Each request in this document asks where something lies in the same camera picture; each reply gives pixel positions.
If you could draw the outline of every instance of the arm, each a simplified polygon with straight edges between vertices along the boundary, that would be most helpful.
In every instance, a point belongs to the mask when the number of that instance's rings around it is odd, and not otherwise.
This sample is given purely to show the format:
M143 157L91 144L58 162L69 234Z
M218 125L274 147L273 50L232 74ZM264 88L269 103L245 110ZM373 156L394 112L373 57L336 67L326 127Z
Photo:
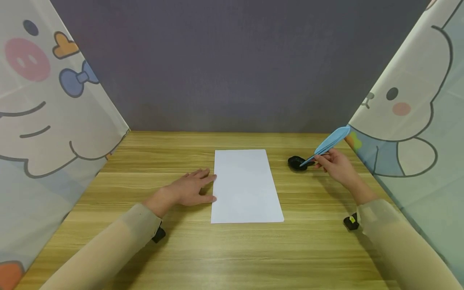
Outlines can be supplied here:
M348 158L335 149L317 156L353 196L363 233L369 237L403 290L462 290L446 264L406 219L359 177Z
M216 179L209 169L186 174L136 204L69 259L41 290L97 290L143 248L158 230L161 218L174 204L211 203L215 197L199 195Z

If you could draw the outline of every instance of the blue bow tie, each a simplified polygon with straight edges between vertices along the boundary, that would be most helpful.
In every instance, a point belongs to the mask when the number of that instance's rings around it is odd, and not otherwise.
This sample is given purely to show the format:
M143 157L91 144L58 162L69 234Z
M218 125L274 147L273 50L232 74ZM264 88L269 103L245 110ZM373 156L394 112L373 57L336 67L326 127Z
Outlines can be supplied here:
M63 69L59 73L59 83L70 97L80 97L84 91L84 83L98 84L99 81L87 61L82 62L82 72Z

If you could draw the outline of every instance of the black object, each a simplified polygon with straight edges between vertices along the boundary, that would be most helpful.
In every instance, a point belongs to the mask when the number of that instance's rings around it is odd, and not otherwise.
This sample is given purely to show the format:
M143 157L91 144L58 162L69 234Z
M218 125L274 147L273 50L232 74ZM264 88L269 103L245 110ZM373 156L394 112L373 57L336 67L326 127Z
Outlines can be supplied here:
M311 165L315 164L314 161L311 161L311 162L308 162L307 164L305 164L303 166L300 166L300 164L305 162L305 161L306 161L306 159L303 159L300 156L292 156L292 157L289 158L289 166L290 166L290 168L292 168L293 170L296 170L296 171L305 171L306 169L308 169L308 166L311 166Z
M155 242L155 244L157 244L159 241L161 241L164 237L166 236L166 232L161 228L161 224L160 224L160 227L158 228L158 230L155 232L155 236L152 237L152 241Z
M353 213L349 217L346 217L345 219L343 219L343 223L345 224L345 226L347 227L349 231L357 230L359 227L358 214Z

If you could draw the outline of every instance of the wooden table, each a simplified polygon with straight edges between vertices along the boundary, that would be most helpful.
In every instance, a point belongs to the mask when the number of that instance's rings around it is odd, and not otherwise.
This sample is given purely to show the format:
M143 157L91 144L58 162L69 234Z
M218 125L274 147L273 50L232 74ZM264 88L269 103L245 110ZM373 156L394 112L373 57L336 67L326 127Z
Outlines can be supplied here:
M398 289L368 240L344 227L343 218L355 212L349 193L321 170L295 173L287 167L290 156L310 155L326 136L131 132L17 289L38 289L158 187L185 172L213 168L215 149L258 148L267 150L283 223L211 225L210 205L176 207L162 224L167 237L159 244L150 242L106 289ZM390 201L348 145L337 148Z

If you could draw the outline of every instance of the cartoon nose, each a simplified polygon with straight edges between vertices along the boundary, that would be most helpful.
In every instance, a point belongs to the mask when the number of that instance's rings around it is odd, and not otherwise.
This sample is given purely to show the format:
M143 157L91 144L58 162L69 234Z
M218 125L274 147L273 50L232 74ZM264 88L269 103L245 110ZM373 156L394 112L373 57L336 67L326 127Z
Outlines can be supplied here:
M35 43L13 38L6 42L5 56L10 67L23 78L41 82L50 75L50 62Z

